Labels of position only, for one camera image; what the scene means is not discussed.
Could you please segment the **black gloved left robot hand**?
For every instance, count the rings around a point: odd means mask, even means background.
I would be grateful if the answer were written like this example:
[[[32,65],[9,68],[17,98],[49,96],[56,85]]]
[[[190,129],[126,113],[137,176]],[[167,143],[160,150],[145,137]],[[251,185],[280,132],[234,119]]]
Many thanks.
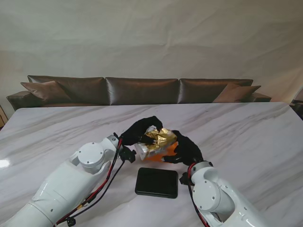
[[[131,146],[136,143],[147,145],[154,144],[155,139],[145,134],[151,126],[155,126],[158,131],[163,128],[162,122],[156,116],[142,118],[136,121],[129,129],[121,134],[120,137],[122,138],[122,145]]]

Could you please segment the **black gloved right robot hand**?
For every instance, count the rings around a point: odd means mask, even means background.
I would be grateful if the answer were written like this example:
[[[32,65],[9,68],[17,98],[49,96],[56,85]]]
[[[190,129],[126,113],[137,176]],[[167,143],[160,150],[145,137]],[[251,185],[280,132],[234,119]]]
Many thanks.
[[[204,161],[201,150],[189,137],[182,135],[178,130],[173,130],[172,132],[177,137],[178,145],[174,149],[175,155],[162,157],[164,162],[183,163],[190,166],[193,163]]]

